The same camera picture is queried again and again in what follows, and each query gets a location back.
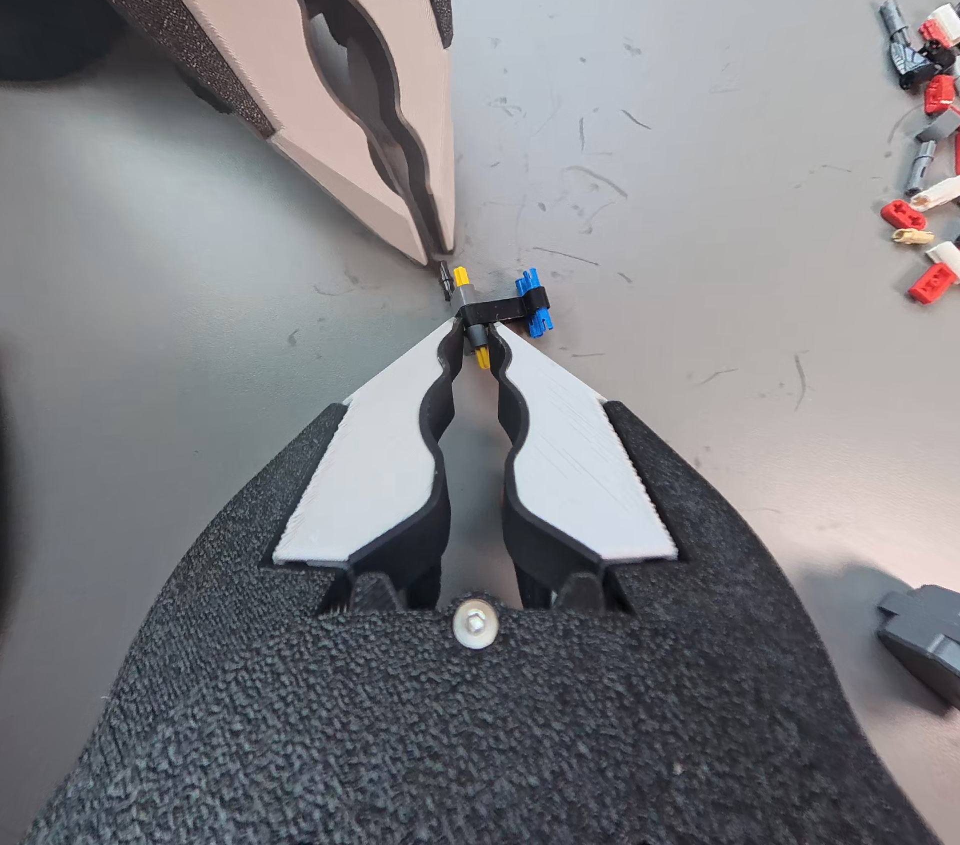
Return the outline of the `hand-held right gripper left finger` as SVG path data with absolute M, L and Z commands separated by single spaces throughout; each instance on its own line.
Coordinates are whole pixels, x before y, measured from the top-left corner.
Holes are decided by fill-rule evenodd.
M 439 440 L 461 367 L 462 323 L 449 319 L 324 412 L 338 423 L 271 551 L 274 566 L 382 573 L 409 608 L 436 607 L 451 519 Z

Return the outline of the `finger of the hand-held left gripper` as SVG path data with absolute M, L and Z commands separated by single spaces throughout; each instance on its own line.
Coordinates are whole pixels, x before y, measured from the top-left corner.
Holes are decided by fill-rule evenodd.
M 274 127 L 269 143 L 379 239 L 418 265 L 426 241 L 373 73 L 321 0 L 180 0 Z
M 354 43 L 374 83 L 379 120 L 406 162 L 414 214 L 428 247 L 454 247 L 450 97 L 451 0 L 320 0 L 335 39 Z

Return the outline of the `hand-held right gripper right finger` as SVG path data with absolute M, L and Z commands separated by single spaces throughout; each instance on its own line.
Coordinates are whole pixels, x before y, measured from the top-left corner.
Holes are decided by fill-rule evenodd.
M 510 439 L 502 531 L 525 609 L 572 575 L 679 551 L 610 418 L 605 396 L 502 324 L 489 331 L 498 420 Z

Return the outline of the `small toy brick assembly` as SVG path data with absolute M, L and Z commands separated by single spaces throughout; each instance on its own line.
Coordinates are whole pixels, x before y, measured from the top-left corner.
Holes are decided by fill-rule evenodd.
M 478 366 L 490 370 L 488 328 L 497 323 L 523 321 L 530 337 L 537 339 L 554 328 L 549 312 L 546 288 L 536 268 L 522 273 L 514 282 L 516 296 L 504 299 L 478 299 L 464 266 L 450 270 L 455 289 L 450 301 L 453 313 L 462 322 L 466 339 Z

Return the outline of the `dark round object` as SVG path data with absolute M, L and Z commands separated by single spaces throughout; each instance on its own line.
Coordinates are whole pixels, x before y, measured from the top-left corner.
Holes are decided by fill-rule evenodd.
M 109 54 L 125 29 L 107 0 L 1 0 L 1 80 L 77 73 Z

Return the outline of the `dark grey plastic part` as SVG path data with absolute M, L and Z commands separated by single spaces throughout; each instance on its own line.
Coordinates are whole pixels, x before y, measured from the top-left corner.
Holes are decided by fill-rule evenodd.
M 888 592 L 877 604 L 876 635 L 919 682 L 959 708 L 959 593 L 923 585 Z

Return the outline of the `pile of red white bricks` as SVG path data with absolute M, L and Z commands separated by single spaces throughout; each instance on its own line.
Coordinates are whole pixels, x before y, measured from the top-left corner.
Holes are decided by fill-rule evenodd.
M 940 5 L 917 28 L 906 21 L 898 0 L 882 1 L 878 13 L 896 83 L 921 98 L 923 116 L 903 195 L 884 203 L 879 217 L 895 245 L 922 251 L 925 268 L 906 297 L 930 307 L 959 285 L 958 236 L 939 238 L 928 218 L 959 201 L 958 5 Z

